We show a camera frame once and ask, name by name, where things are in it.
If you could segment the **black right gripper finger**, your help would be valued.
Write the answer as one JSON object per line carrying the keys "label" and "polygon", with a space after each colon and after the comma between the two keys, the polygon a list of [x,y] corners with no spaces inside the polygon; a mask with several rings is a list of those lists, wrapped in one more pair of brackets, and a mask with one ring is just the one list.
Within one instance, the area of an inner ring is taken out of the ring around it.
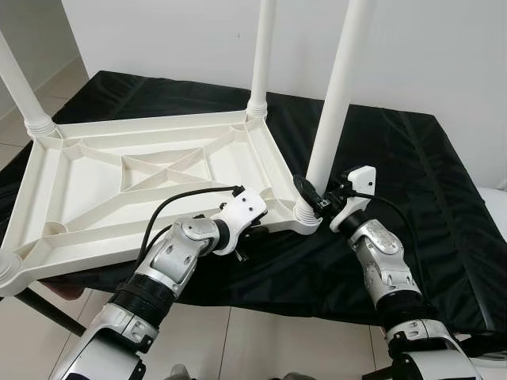
{"label": "black right gripper finger", "polygon": [[297,192],[299,192],[301,199],[311,207],[312,211],[322,212],[323,198],[316,192],[314,185],[307,178],[293,175],[293,184]]}

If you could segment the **white plastic table top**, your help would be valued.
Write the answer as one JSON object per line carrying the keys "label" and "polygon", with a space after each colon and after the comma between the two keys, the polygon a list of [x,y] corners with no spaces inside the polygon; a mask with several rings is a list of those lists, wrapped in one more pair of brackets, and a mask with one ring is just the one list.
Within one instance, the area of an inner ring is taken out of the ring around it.
{"label": "white plastic table top", "polygon": [[213,216],[241,185],[267,203],[268,231],[308,234],[295,217],[299,193],[264,120],[243,111],[62,124],[39,137],[0,253],[21,271],[8,297],[50,276],[137,257],[146,229]]}

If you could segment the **black table cloth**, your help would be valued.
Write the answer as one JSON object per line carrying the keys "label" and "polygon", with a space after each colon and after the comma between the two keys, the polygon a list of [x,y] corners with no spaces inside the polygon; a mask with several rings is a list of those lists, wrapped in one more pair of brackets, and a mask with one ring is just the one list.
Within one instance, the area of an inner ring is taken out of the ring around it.
{"label": "black table cloth", "polygon": [[[243,111],[246,88],[101,71],[55,114],[76,124]],[[453,332],[507,332],[506,242],[485,200],[428,113],[353,104],[333,174],[376,167],[380,198],[368,212],[410,247],[406,260]],[[333,233],[291,231],[257,240],[250,259],[213,258],[181,295],[193,306],[231,306],[289,317],[378,325],[354,253]]]}

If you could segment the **grey left robot leg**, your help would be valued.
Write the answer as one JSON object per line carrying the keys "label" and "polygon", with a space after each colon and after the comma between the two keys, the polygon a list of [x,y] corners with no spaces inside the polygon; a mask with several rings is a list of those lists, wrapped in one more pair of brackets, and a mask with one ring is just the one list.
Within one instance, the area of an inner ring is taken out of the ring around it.
{"label": "grey left robot leg", "polygon": [[163,380],[193,380],[191,374],[184,365],[175,364],[170,373]]}

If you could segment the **black metal table leg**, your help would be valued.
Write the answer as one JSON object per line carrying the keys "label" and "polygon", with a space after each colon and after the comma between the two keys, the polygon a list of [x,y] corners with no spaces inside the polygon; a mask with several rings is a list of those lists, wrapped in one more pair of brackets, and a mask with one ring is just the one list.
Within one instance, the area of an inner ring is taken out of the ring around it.
{"label": "black metal table leg", "polygon": [[21,301],[26,306],[35,310],[38,314],[43,315],[48,320],[60,325],[63,329],[76,336],[82,336],[86,332],[86,327],[77,322],[68,314],[65,314],[60,308],[51,304],[48,300],[41,297],[39,293],[32,289],[25,288],[21,293],[14,295],[15,299]]}
{"label": "black metal table leg", "polygon": [[396,369],[384,367],[362,376],[362,380],[394,380]]}

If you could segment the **white curved plastic piece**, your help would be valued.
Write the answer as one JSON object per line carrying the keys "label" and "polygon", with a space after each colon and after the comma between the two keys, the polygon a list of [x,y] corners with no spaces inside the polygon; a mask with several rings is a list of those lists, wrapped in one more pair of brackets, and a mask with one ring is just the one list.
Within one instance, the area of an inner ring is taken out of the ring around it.
{"label": "white curved plastic piece", "polygon": [[481,368],[507,368],[507,350],[484,352],[478,357],[471,357],[471,362]]}

